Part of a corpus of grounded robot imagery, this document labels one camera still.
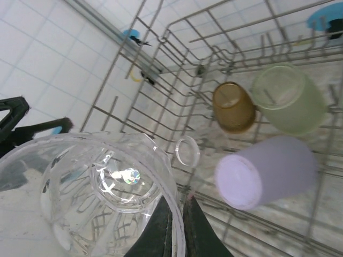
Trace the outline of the purple plastic cup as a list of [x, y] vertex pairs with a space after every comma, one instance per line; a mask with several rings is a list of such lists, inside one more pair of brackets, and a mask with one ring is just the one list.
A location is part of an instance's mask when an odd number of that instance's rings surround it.
[[223, 157], [215, 169], [215, 185], [229, 206], [251, 210], [313, 188], [318, 168], [304, 142], [279, 135]]

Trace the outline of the grey wire dish rack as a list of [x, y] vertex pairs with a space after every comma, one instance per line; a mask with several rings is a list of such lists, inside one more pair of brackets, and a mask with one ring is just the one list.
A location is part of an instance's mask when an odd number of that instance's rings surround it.
[[[183, 135], [196, 135], [205, 155], [197, 168], [171, 164], [183, 195], [193, 193], [215, 233], [236, 257], [343, 257], [343, 36], [307, 26], [319, 9], [343, 0], [139, 0], [151, 14], [130, 26], [151, 41], [144, 50], [163, 66], [154, 86], [129, 79], [138, 67], [119, 54], [91, 114], [121, 123], [122, 132], [145, 132], [168, 154]], [[322, 123], [301, 135], [319, 162], [314, 188], [253, 210], [225, 203], [213, 168], [224, 154], [280, 135], [260, 113], [251, 128], [229, 134], [224, 146], [212, 92], [233, 81], [250, 89], [271, 64], [296, 66], [319, 87], [328, 105]]]

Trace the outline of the aluminium corner post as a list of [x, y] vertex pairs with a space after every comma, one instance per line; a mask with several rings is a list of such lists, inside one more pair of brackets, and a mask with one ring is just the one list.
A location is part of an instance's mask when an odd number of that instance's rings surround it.
[[149, 56], [132, 41], [125, 39], [123, 32], [111, 24], [104, 16], [92, 8], [85, 0], [63, 0], [75, 11], [86, 18], [97, 29], [105, 33], [111, 40], [117, 43], [121, 48], [121, 53], [132, 64], [137, 65], [145, 75], [157, 76], [163, 72], [163, 66], [153, 57]]

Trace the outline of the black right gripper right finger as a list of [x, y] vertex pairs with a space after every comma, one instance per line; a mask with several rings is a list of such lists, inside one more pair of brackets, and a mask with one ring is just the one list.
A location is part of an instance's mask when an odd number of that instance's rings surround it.
[[225, 257], [225, 246], [219, 240], [192, 194], [183, 207], [186, 257]]

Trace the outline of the amber plastic cup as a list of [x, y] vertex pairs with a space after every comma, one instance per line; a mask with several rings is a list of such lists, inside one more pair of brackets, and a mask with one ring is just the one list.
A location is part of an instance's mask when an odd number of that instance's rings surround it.
[[256, 107], [243, 87], [228, 81], [213, 92], [214, 116], [222, 130], [231, 134], [243, 133], [255, 122]]

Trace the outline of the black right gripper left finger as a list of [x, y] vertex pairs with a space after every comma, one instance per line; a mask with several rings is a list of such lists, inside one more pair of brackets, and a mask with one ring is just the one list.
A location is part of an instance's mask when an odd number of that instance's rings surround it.
[[144, 231], [124, 257], [172, 257], [173, 216], [165, 198], [160, 198]]

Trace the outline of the pale green frosted cup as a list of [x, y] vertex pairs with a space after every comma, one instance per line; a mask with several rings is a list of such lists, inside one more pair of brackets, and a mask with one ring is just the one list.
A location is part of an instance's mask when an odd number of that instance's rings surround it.
[[303, 71], [288, 63], [261, 70], [253, 80], [251, 97], [275, 128], [290, 135], [313, 131], [327, 112], [318, 86]]

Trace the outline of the clear plastic cup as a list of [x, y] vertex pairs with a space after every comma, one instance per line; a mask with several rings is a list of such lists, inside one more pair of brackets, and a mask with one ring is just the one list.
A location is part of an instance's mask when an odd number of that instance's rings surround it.
[[169, 156], [147, 134], [67, 133], [0, 158], [0, 257], [124, 257], [160, 198], [185, 257]]
[[195, 168], [200, 160], [200, 150], [195, 139], [188, 135], [180, 138], [175, 146], [175, 155], [183, 166]]

